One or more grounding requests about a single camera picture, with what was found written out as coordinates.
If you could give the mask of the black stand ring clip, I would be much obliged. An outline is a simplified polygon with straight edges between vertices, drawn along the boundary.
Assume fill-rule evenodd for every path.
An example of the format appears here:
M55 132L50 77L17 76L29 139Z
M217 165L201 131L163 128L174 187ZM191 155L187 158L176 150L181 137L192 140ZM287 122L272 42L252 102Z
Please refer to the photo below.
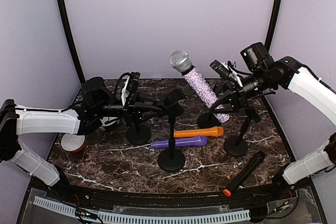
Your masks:
M126 134L127 141L135 146L145 145L151 139L151 130L147 125L140 123L140 118L134 118L134 125L129 127Z

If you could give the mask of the glitter microphone silver head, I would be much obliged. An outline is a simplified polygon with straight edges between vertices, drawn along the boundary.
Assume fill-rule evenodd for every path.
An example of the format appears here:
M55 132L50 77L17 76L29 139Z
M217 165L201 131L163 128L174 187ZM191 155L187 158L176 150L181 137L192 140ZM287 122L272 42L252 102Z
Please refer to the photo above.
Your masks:
M196 92L199 98L210 108L217 100L211 86L204 79L199 70L193 65L189 54L184 50L176 50L170 55L170 64ZM221 125L229 120L229 114L214 114Z

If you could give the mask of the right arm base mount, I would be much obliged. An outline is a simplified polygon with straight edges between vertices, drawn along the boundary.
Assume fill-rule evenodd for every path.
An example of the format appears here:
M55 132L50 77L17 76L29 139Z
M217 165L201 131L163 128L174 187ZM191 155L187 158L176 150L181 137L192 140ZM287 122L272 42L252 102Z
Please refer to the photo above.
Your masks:
M270 198L279 199L288 189L290 185L285 181L282 174L276 174L272 178Z

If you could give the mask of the orange toy microphone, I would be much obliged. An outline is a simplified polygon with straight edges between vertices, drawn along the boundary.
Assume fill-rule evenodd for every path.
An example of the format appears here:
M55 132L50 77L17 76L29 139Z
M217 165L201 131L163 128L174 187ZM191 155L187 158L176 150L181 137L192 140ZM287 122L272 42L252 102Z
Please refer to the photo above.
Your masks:
M186 138L195 136L220 137L223 135L224 135L224 128L221 126L214 126L206 129L181 130L174 132L175 138Z

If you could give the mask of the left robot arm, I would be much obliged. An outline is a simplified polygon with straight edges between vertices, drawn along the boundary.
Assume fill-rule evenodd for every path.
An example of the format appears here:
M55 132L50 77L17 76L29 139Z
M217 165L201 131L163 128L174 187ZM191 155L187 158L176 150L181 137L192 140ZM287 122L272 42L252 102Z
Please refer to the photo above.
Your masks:
M1 160L38 178L62 200L70 199L74 192L62 169L31 150L20 136L63 133L85 138L103 125L104 118L112 123L125 119L141 135L141 123L162 115L164 109L161 101L137 91L136 72L126 76L121 97L107 88L102 77L93 77L81 87L81 102L66 109L29 108L5 100L1 107Z

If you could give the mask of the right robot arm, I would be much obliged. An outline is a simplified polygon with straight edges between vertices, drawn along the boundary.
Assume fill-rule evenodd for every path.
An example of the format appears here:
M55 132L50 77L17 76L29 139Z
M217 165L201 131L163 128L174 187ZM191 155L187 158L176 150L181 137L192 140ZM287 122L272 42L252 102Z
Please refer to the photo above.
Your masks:
M207 64L218 75L218 100L212 114L232 114L265 98L283 130L291 162L272 177L270 197L279 198L304 179L335 171L335 46L261 42L237 55L211 55Z

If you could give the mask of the small black stand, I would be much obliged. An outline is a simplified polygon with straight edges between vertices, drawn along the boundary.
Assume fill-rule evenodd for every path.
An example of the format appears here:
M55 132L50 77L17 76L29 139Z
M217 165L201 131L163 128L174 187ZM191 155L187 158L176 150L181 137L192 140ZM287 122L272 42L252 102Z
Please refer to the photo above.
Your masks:
M248 107L245 109L246 118L241 125L240 132L238 135L229 136L224 143L225 152L232 157L243 157L248 151L248 144L244 140L244 135L246 134L251 121L259 123L261 117L254 107Z
M197 119L197 123L198 123L199 128L201 128L201 129L211 128L211 127L215 127L215 126L221 126L221 123L217 119L217 117L213 114L208 113L208 112L201 114Z

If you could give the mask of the tall stand large clip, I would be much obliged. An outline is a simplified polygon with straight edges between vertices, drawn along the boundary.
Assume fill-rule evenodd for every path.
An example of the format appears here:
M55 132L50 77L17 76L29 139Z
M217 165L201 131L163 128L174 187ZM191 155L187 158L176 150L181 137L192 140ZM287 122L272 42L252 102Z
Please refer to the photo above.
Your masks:
M185 94L181 89L175 89L168 93L162 100L163 115L168 116L170 124L169 147L160 152L157 163L159 167L168 173L180 171L185 165L184 154L176 149L176 141L174 137L174 125L176 118L184 113L184 109L179 104L179 101L186 99Z

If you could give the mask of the purple toy microphone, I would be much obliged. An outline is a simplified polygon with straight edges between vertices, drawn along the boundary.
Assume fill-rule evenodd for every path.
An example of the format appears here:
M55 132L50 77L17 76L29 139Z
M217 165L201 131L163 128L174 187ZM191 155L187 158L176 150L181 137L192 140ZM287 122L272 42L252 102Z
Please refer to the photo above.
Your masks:
M207 144L206 136L195 136L189 138L176 138L175 146L176 147L189 147L189 146L204 146ZM157 141L151 143L152 148L169 148L169 141Z

